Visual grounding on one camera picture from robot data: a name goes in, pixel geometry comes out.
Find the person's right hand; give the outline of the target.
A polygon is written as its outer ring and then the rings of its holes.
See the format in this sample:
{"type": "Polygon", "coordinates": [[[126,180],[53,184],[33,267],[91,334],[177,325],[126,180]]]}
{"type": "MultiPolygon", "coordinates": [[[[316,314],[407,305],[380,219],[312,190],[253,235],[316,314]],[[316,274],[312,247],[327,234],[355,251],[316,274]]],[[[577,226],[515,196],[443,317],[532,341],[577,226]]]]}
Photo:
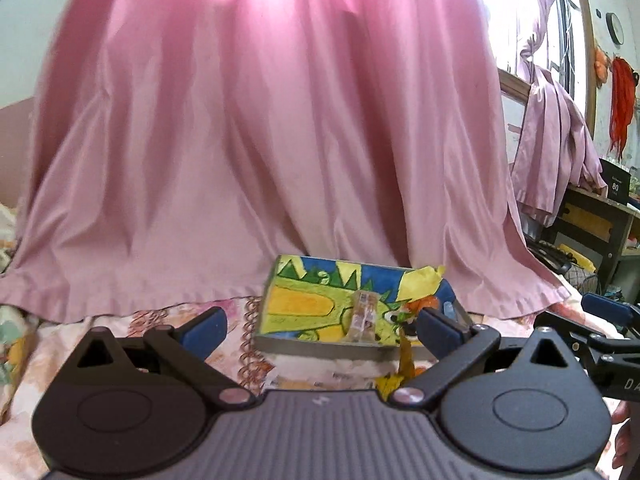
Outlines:
{"type": "Polygon", "coordinates": [[[612,424],[620,425],[620,430],[615,437],[614,457],[612,459],[612,467],[618,469],[624,466],[628,453],[630,442],[630,406],[626,401],[620,401],[612,414],[612,424]]]}

